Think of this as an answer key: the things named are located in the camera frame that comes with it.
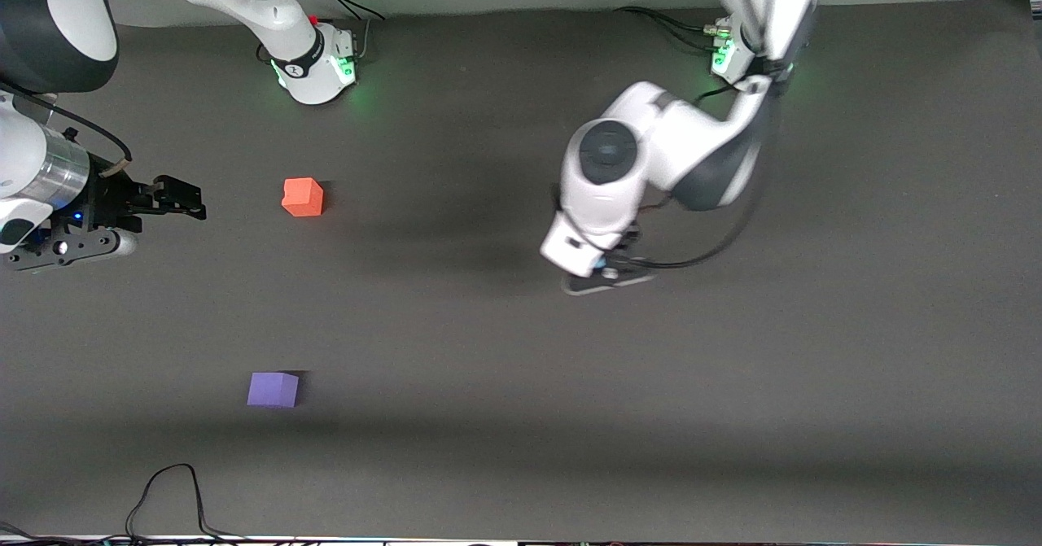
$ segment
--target black cable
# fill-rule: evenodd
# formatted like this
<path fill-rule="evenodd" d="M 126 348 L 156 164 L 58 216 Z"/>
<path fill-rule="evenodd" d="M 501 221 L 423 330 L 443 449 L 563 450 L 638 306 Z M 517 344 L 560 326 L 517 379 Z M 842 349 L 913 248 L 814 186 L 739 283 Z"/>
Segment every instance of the black cable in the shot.
<path fill-rule="evenodd" d="M 345 5 L 345 3 L 350 3 L 351 5 L 354 5 L 355 7 L 361 8 L 363 11 L 372 13 L 373 16 L 379 17 L 380 21 L 387 20 L 387 17 L 383 17 L 380 13 L 374 11 L 374 9 L 370 9 L 369 7 L 366 7 L 365 5 L 363 5 L 361 3 L 355 3 L 354 1 L 351 1 L 351 0 L 338 0 L 338 1 L 340 1 L 342 5 Z M 357 13 L 354 13 L 354 9 L 351 9 L 350 7 L 348 7 L 348 11 L 351 11 L 351 15 L 353 15 L 354 17 L 356 17 L 356 19 L 359 19 L 359 20 L 362 19 L 362 17 L 358 16 Z"/>
<path fill-rule="evenodd" d="M 694 43 L 691 39 L 685 38 L 680 31 L 699 31 L 701 33 L 702 28 L 692 26 L 692 24 L 686 24 L 678 20 L 674 20 L 673 17 L 665 15 L 665 13 L 655 11 L 655 9 L 648 9 L 645 7 L 636 7 L 636 5 L 626 5 L 626 7 L 619 7 L 616 11 L 622 13 L 636 13 L 636 15 L 651 17 L 651 20 L 663 27 L 666 33 L 670 34 L 671 38 L 676 39 L 677 42 L 684 43 L 688 48 L 693 48 L 695 50 L 700 50 L 700 52 L 713 53 L 716 48 L 711 46 L 703 46 L 700 43 Z"/>
<path fill-rule="evenodd" d="M 702 26 L 698 26 L 698 24 L 686 24 L 680 20 L 674 19 L 674 17 L 667 16 L 666 13 L 656 11 L 655 9 L 649 9 L 647 7 L 640 7 L 640 5 L 625 5 L 625 7 L 619 7 L 616 11 L 640 13 L 642 16 L 653 17 L 655 20 L 672 24 L 672 26 L 677 29 L 702 33 Z"/>
<path fill-rule="evenodd" d="M 247 546 L 247 545 L 264 545 L 264 546 L 293 546 L 294 542 L 278 542 L 274 539 L 264 540 L 264 539 L 249 539 L 244 538 L 242 540 L 224 540 L 214 537 L 199 537 L 199 538 L 145 538 L 138 537 L 137 539 L 131 539 L 130 537 L 123 535 L 107 536 L 104 538 L 81 540 L 69 537 L 38 537 L 45 538 L 46 540 L 24 540 L 24 541 L 0 541 L 0 544 L 4 546 Z M 312 546 L 321 544 L 320 542 L 308 542 Z"/>
<path fill-rule="evenodd" d="M 66 119 L 70 119 L 72 121 L 75 121 L 76 123 L 82 124 L 83 126 L 93 129 L 101 136 L 107 139 L 109 142 L 115 143 L 116 147 L 120 148 L 120 150 L 122 150 L 123 152 L 123 162 L 116 164 L 115 166 L 113 166 L 113 168 L 109 168 L 109 171 L 116 170 L 118 172 L 119 170 L 126 168 L 126 164 L 133 162 L 133 155 L 130 154 L 130 148 L 127 147 L 126 143 L 123 143 L 122 140 L 117 138 L 115 134 L 110 133 L 100 124 L 92 123 L 91 121 L 83 119 L 81 116 L 78 116 L 75 113 L 68 111 L 67 109 L 64 109 L 57 105 L 52 105 L 48 101 L 45 101 L 42 98 L 34 96 L 32 93 L 30 93 L 30 91 L 27 91 L 22 86 L 19 86 L 18 83 L 0 82 L 0 89 L 4 89 L 6 91 L 9 91 L 9 93 L 11 94 L 25 98 L 25 100 L 29 101 L 30 103 L 36 104 L 38 106 L 42 106 L 46 109 L 51 109 L 51 111 L 56 113 L 63 117 L 66 117 Z"/>
<path fill-rule="evenodd" d="M 257 49 L 253 50 L 253 57 L 256 57 L 257 61 L 260 64 L 270 64 L 269 60 L 271 60 L 271 54 L 268 54 L 268 58 L 265 59 L 265 57 L 260 55 L 260 50 L 265 50 L 265 52 L 268 51 L 268 49 L 265 48 L 264 43 L 257 43 Z"/>
<path fill-rule="evenodd" d="M 765 184 L 766 182 L 761 182 L 761 190 L 760 190 L 761 193 L 763 192 L 763 185 Z M 603 253 L 604 257 L 606 257 L 607 259 L 622 262 L 630 266 L 647 268 L 649 270 L 680 270 L 696 265 L 704 264 L 705 262 L 719 255 L 719 253 L 723 253 L 726 249 L 729 248 L 729 246 L 734 245 L 734 243 L 738 241 L 738 238 L 740 238 L 742 232 L 745 231 L 745 227 L 749 226 L 749 221 L 752 220 L 752 213 L 755 212 L 756 205 L 760 203 L 762 196 L 763 194 L 752 194 L 749 196 L 748 201 L 745 204 L 745 208 L 742 209 L 741 215 L 739 216 L 738 220 L 735 221 L 735 224 L 731 225 L 730 230 L 728 230 L 727 233 L 723 237 L 723 239 L 721 239 L 718 243 L 716 243 L 716 245 L 713 246 L 712 249 L 708 250 L 705 253 L 700 253 L 695 257 L 692 257 L 690 259 L 685 259 L 681 262 L 654 262 L 652 259 L 630 257 L 628 255 L 623 255 L 622 253 L 617 253 L 614 250 L 599 247 L 595 243 L 590 241 L 590 239 L 587 238 L 587 235 L 584 233 L 582 229 L 580 229 L 578 223 L 575 222 L 575 219 L 572 217 L 571 213 L 568 212 L 568 209 L 565 209 L 565 207 L 560 205 L 560 203 L 557 203 L 557 208 L 561 209 L 561 213 L 564 215 L 565 220 L 568 222 L 568 224 L 571 225 L 575 233 L 578 234 L 579 238 L 587 243 L 587 245 Z"/>
<path fill-rule="evenodd" d="M 748 78 L 748 76 L 750 75 L 746 74 L 745 76 L 742 76 L 742 78 L 740 78 L 736 83 L 741 83 L 745 78 Z M 698 106 L 702 104 L 702 101 L 704 101 L 706 98 L 715 97 L 717 95 L 722 95 L 726 93 L 726 91 L 736 91 L 736 93 L 741 93 L 741 91 L 738 89 L 738 86 L 735 85 L 735 83 L 730 83 L 724 80 L 723 86 L 719 86 L 719 89 L 714 89 L 712 91 L 704 91 L 704 93 L 695 97 L 695 100 L 691 101 L 691 104 L 693 106 Z"/>
<path fill-rule="evenodd" d="M 662 200 L 660 200 L 659 202 L 655 202 L 654 204 L 645 204 L 643 206 L 638 207 L 637 214 L 641 215 L 644 213 L 649 213 L 651 212 L 651 209 L 665 208 L 665 206 L 672 201 L 673 201 L 673 195 L 666 193 L 666 196 L 664 196 Z"/>
<path fill-rule="evenodd" d="M 91 546 L 91 545 L 94 545 L 94 544 L 101 544 L 101 543 L 103 543 L 103 542 L 105 542 L 107 540 L 115 540 L 115 539 L 118 539 L 118 538 L 124 538 L 122 535 L 113 535 L 113 536 L 106 536 L 105 538 L 100 538 L 100 539 L 97 539 L 97 540 L 77 540 L 77 539 L 74 539 L 74 538 L 65 538 L 65 537 L 59 537 L 59 536 L 34 536 L 32 533 L 29 533 L 29 532 L 27 532 L 27 531 L 19 528 L 15 524 L 11 524 L 11 523 L 8 523 L 8 522 L 4 522 L 4 521 L 0 521 L 0 530 L 5 531 L 7 533 L 13 533 L 15 536 L 22 536 L 22 538 L 25 538 L 26 540 L 30 541 L 28 543 L 27 542 L 20 542 L 19 544 L 39 543 L 39 544 L 60 544 L 60 545 L 67 545 L 67 546 Z"/>
<path fill-rule="evenodd" d="M 133 531 L 133 520 L 134 517 L 138 516 L 138 512 L 141 510 L 142 505 L 144 505 L 145 501 L 148 499 L 148 492 L 152 488 L 152 482 L 156 479 L 156 477 L 158 477 L 163 473 L 166 473 L 167 471 L 171 469 L 176 469 L 178 467 L 184 467 L 185 469 L 189 470 L 189 473 L 192 474 L 192 486 L 195 488 L 195 498 L 196 498 L 196 523 L 199 527 L 199 531 L 220 542 L 223 542 L 223 539 L 221 538 L 220 535 L 239 536 L 235 533 L 231 533 L 230 531 L 217 529 L 214 526 L 206 523 L 206 513 L 202 505 L 202 492 L 199 490 L 199 477 L 196 476 L 195 467 L 187 463 L 178 463 L 176 465 L 164 467 L 163 469 L 159 469 L 158 471 L 152 473 L 152 476 L 149 477 L 148 482 L 145 483 L 145 490 L 142 491 L 141 493 L 141 499 L 139 499 L 138 504 L 134 505 L 132 510 L 130 510 L 130 513 L 127 514 L 126 520 L 124 520 L 123 522 L 123 530 L 126 533 L 126 536 L 130 536 L 131 540 L 138 540 L 138 536 L 134 535 Z"/>

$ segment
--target gray mat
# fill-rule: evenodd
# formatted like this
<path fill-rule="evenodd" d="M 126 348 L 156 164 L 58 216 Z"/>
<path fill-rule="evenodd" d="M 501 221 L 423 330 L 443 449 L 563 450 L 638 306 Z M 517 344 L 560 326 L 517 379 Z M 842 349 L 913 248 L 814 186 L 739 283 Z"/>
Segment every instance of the gray mat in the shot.
<path fill-rule="evenodd" d="M 584 299 L 538 255 L 570 134 L 635 81 L 717 83 L 654 24 L 378 23 L 318 108 L 244 28 L 121 39 L 113 82 L 65 104 L 212 219 L 0 276 L 3 519 L 114 531 L 189 461 L 210 522 L 249 533 L 1042 541 L 1026 0 L 824 7 L 747 233 Z M 287 176 L 326 182 L 328 212 L 282 212 Z M 653 215 L 644 252 L 733 218 Z M 247 408 L 264 370 L 308 371 L 303 404 Z M 192 531 L 187 478 L 155 489 L 141 530 Z"/>

